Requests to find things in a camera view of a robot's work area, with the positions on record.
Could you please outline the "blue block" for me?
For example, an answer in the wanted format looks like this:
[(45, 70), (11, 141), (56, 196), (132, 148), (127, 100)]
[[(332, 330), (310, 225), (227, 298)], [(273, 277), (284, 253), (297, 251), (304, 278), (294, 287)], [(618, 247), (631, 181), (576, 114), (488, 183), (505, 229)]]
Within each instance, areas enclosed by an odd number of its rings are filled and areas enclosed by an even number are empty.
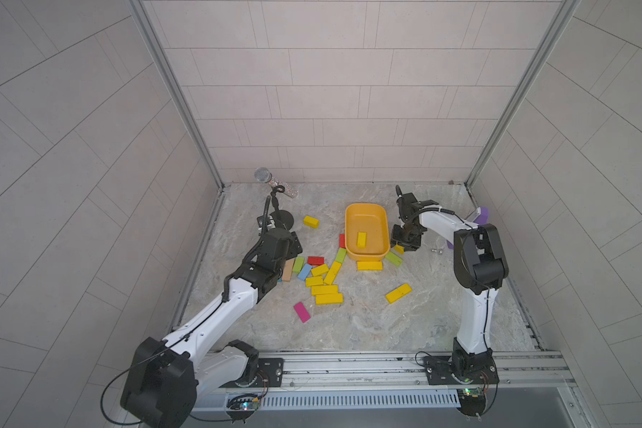
[(304, 267), (301, 269), (301, 272), (298, 274), (299, 280), (305, 281), (308, 277), (310, 277), (312, 269), (313, 269), (312, 265), (305, 264)]

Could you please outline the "yellow plastic bin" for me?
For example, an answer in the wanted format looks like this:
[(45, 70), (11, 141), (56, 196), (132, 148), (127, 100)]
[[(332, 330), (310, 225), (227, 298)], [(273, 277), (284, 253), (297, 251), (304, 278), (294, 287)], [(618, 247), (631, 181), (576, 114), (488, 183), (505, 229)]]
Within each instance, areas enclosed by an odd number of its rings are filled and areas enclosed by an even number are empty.
[[(367, 245), (358, 249), (359, 232), (367, 234)], [(387, 212), (374, 203), (353, 203), (345, 210), (345, 239), (349, 257), (355, 261), (380, 261), (390, 251)]]

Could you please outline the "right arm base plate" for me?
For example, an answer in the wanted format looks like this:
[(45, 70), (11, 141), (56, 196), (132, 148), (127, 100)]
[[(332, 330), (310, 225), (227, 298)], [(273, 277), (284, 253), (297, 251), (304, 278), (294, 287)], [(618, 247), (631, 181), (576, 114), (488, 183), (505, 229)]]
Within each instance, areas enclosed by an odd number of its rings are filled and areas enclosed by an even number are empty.
[(451, 357), (423, 356), (420, 363), (429, 385), (496, 385), (497, 365), (488, 353), (457, 354)]

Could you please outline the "microphone on black stand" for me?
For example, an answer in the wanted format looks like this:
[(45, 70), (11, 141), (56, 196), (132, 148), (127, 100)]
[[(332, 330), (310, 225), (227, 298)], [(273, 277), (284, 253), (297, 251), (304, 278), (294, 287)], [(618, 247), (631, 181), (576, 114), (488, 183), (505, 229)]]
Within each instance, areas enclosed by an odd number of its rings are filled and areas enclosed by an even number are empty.
[(284, 228), (291, 231), (294, 227), (294, 216), (287, 210), (282, 210), (278, 196), (283, 194), (294, 199), (297, 191), (287, 183), (275, 178), (273, 173), (267, 168), (258, 168), (254, 172), (254, 177), (263, 184), (270, 187), (270, 194), (265, 201), (264, 213), (257, 217), (257, 223), (260, 233), (264, 228)]

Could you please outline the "circuit board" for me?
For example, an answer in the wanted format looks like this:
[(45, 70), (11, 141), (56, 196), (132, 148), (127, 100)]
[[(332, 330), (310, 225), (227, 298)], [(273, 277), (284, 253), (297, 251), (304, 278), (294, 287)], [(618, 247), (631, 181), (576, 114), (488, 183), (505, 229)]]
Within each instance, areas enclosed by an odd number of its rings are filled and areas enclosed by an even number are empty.
[(261, 397), (246, 393), (235, 396), (226, 403), (226, 413), (234, 420), (244, 420), (260, 408)]
[(458, 411), (467, 417), (481, 417), (487, 409), (486, 393), (480, 388), (457, 390)]

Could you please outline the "purple phone stand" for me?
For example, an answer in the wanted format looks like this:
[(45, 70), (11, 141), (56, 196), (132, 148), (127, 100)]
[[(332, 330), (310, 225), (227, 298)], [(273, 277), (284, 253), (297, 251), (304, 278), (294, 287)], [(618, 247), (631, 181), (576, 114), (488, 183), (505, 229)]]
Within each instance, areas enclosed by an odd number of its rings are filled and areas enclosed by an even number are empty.
[(459, 230), (473, 230), (478, 226), (488, 223), (489, 210), (486, 207), (478, 207), (467, 217), (460, 219), (456, 214), (445, 214), (448, 219), (449, 226), (446, 234), (447, 246), (450, 250), (454, 249), (453, 237), (454, 233)]

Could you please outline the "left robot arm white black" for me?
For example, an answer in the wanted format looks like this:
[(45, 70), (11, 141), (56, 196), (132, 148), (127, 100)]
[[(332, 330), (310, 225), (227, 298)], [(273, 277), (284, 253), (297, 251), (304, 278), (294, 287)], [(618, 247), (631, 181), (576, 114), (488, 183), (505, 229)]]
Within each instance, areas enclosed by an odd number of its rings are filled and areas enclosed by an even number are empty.
[(246, 421), (281, 380), (281, 363), (270, 366), (259, 351), (241, 340), (211, 354), (212, 346), (271, 292), (284, 276), (285, 265), (302, 252), (292, 231), (294, 218), (279, 208), (279, 185), (267, 197), (258, 218), (259, 239), (241, 265), (224, 280), (222, 294), (195, 317), (162, 340), (149, 337), (136, 349), (121, 407), (150, 427), (180, 427), (192, 415), (200, 394), (235, 385), (243, 393), (229, 399), (229, 422)]

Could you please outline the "green block beside bin left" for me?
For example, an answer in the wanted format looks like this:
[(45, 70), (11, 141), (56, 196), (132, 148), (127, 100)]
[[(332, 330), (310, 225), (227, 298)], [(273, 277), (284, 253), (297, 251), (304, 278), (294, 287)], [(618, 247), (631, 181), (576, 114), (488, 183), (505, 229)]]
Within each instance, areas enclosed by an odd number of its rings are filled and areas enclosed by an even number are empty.
[(340, 248), (338, 250), (338, 253), (337, 253), (336, 257), (335, 257), (335, 261), (337, 263), (343, 264), (346, 255), (347, 255), (347, 250), (345, 248)]

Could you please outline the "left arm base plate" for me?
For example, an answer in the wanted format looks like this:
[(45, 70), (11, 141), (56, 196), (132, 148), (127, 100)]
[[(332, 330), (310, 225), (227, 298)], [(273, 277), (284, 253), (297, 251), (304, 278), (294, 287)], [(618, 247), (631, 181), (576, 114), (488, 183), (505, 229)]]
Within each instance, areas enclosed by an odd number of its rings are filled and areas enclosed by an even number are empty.
[(224, 383), (220, 388), (280, 387), (284, 372), (283, 358), (259, 358), (257, 367), (248, 362), (244, 374), (235, 381)]

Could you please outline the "yellow small block lower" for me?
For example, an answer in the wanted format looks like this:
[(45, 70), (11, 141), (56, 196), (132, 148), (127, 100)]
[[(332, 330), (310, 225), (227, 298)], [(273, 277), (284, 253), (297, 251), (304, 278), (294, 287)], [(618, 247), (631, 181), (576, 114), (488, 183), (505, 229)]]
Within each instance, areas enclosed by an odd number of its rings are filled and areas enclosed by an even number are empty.
[(325, 284), (322, 276), (311, 276), (305, 279), (306, 287), (321, 286)]

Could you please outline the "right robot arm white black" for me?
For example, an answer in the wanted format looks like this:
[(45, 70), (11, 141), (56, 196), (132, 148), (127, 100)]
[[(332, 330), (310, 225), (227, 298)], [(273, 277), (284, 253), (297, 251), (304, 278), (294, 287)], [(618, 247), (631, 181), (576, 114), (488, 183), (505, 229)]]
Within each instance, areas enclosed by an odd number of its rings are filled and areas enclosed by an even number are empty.
[(399, 225), (392, 228), (391, 245), (416, 251), (428, 230), (444, 237), (452, 248), (453, 271), (463, 288), (461, 322), (449, 358), (426, 353), (416, 356), (430, 383), (499, 383), (490, 347), (490, 328), (499, 289), (508, 277), (499, 230), (487, 222), (489, 210), (478, 207), (467, 218), (433, 200), (419, 201), (396, 188)]

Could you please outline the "yellow long diagonal block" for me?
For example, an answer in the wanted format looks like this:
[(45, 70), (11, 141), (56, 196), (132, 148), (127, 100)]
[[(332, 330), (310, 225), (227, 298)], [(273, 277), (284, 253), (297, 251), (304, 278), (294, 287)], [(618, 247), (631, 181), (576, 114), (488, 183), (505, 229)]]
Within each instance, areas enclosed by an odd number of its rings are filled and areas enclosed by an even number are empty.
[(326, 273), (325, 279), (324, 279), (324, 284), (325, 285), (334, 285), (335, 284), (335, 279), (337, 278), (337, 275), (342, 268), (342, 263), (335, 261), (332, 266), (330, 267), (329, 271)]

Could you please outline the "green block in cluster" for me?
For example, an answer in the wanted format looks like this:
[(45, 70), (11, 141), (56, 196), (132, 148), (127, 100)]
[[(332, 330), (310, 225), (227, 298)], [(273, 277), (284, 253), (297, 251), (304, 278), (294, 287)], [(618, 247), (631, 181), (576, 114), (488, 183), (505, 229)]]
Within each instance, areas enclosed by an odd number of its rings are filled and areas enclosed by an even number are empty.
[(305, 265), (305, 258), (301, 256), (297, 257), (294, 261), (294, 265), (292, 266), (292, 272), (296, 275), (300, 274), (304, 265)]

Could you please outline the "yellow block of pair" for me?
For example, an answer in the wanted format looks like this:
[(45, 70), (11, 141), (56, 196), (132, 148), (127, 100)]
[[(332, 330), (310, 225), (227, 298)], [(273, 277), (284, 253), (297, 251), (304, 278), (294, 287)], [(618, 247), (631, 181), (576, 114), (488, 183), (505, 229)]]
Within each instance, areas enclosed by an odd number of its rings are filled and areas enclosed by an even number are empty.
[(337, 285), (314, 285), (310, 287), (312, 296), (338, 294), (339, 287)]
[(339, 292), (337, 292), (337, 294), (319, 294), (315, 297), (317, 305), (341, 304), (343, 301), (343, 294)]

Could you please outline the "yellow small block in cluster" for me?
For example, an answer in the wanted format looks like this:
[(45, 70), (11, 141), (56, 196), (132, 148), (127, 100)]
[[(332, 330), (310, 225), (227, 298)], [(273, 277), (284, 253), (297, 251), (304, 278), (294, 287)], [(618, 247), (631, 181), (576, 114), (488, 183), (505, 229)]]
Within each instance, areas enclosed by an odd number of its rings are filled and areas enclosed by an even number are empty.
[(330, 268), (328, 267), (328, 265), (323, 264), (323, 265), (314, 267), (310, 271), (310, 273), (312, 274), (312, 276), (324, 276), (329, 272), (329, 270), (330, 270)]

